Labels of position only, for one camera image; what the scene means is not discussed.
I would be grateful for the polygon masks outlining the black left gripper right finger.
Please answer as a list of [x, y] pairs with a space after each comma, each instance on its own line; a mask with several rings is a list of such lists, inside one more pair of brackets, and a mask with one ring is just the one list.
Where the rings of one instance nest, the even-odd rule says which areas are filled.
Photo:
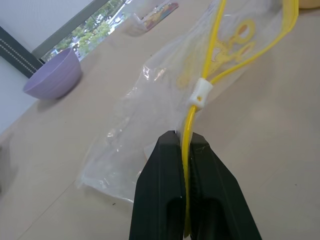
[[189, 178], [191, 240], [262, 240], [237, 179], [198, 133]]

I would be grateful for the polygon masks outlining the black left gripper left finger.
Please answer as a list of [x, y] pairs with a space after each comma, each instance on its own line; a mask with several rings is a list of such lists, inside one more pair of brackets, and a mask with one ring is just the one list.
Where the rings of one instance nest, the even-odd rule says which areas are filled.
[[138, 177], [129, 240], [182, 240], [186, 187], [180, 139], [161, 135]]

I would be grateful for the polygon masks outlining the clear yellow-zip plastic bag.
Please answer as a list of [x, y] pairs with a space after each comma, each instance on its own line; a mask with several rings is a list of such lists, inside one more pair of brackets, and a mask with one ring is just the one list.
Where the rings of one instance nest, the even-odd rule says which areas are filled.
[[171, 130], [182, 147], [191, 106], [200, 115], [294, 27], [298, 14], [299, 0], [212, 0], [187, 33], [144, 63], [89, 147], [77, 185], [133, 202], [158, 137]]

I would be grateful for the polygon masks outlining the purple plastic bowl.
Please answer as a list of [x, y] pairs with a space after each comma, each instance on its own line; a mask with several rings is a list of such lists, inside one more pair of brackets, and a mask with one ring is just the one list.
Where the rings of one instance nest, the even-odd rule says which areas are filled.
[[40, 100], [58, 99], [69, 93], [82, 76], [80, 61], [67, 48], [46, 62], [23, 87], [23, 92]]

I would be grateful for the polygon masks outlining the colourful printed clear box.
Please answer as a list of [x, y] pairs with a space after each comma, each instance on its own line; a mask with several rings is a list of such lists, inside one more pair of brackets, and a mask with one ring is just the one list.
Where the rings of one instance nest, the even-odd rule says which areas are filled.
[[141, 36], [179, 7], [181, 0], [132, 0], [124, 33], [130, 37]]

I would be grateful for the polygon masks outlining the black stitched panel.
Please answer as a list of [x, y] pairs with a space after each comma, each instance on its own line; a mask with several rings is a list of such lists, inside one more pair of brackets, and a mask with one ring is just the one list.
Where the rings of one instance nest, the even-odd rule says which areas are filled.
[[32, 55], [1, 26], [0, 56], [27, 78], [30, 78], [44, 64], [41, 60]]

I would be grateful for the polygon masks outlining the grey window frame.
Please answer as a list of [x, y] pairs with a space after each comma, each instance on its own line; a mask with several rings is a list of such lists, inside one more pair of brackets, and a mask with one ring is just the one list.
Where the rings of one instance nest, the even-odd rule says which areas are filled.
[[57, 45], [63, 38], [70, 34], [81, 23], [87, 20], [93, 13], [100, 9], [104, 4], [110, 0], [92, 0], [85, 8], [73, 16], [65, 24], [63, 24], [57, 31], [49, 36], [43, 43], [35, 48], [31, 53], [37, 59], [42, 58], [50, 49]]

